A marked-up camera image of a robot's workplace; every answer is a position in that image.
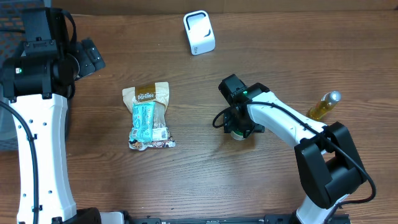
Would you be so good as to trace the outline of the green white yogurt cup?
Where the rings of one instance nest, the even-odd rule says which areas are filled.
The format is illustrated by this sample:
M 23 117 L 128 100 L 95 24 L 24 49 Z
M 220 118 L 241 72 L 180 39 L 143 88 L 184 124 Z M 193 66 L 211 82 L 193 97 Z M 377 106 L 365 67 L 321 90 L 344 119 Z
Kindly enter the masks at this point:
M 245 140 L 244 134 L 239 132 L 239 131 L 231 131 L 231 136 L 233 139 L 237 140 L 237 141 L 243 141 Z

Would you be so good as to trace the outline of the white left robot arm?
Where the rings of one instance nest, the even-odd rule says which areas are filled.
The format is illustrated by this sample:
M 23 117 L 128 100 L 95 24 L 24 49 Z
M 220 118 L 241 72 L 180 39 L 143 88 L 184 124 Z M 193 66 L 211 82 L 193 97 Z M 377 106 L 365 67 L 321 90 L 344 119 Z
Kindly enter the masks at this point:
M 100 223 L 97 208 L 77 209 L 68 179 L 66 126 L 75 82 L 105 62 L 91 39 L 68 31 L 72 15 L 41 7 L 22 13 L 22 53 L 4 61 L 1 106 L 16 127 L 21 197 L 18 223 Z

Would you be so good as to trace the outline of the teal snack packet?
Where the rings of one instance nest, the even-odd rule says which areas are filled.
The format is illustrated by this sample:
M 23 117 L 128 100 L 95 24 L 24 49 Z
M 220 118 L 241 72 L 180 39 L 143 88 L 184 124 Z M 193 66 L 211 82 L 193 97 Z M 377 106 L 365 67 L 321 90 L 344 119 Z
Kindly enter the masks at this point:
M 130 141 L 151 142 L 154 123 L 155 103 L 133 104 L 132 129 L 129 135 Z

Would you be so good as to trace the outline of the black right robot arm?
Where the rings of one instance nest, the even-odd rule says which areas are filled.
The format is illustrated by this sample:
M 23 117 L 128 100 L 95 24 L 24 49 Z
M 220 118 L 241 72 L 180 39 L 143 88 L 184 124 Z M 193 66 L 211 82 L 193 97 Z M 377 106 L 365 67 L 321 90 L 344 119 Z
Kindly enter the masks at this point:
M 235 74 L 218 86 L 228 102 L 220 127 L 238 141 L 270 130 L 294 149 L 306 197 L 291 215 L 266 215 L 265 223 L 349 223 L 334 216 L 368 179 L 348 129 L 314 121 L 280 101 L 263 84 L 246 86 Z

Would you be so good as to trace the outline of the brown white snack bag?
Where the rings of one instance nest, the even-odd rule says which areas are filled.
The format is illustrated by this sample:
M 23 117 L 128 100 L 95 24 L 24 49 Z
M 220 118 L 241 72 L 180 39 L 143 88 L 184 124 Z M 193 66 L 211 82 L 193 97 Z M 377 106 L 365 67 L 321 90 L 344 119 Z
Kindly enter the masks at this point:
M 133 104 L 152 101 L 155 103 L 152 141 L 138 142 L 129 140 L 130 149 L 145 151 L 148 148 L 175 147 L 175 140 L 165 122 L 165 114 L 170 98 L 169 84 L 167 82 L 155 82 L 148 85 L 125 88 L 122 90 L 122 95 L 123 102 L 131 114 L 133 114 Z

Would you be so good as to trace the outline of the yellow liquid glass bottle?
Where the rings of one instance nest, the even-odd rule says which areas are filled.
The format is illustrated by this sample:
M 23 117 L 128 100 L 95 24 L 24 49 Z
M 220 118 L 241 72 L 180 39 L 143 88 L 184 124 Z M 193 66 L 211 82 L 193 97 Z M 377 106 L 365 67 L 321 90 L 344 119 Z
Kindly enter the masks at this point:
M 313 120 L 321 120 L 324 115 L 331 111 L 342 99 L 339 91 L 333 90 L 326 93 L 321 100 L 307 112 L 307 116 Z

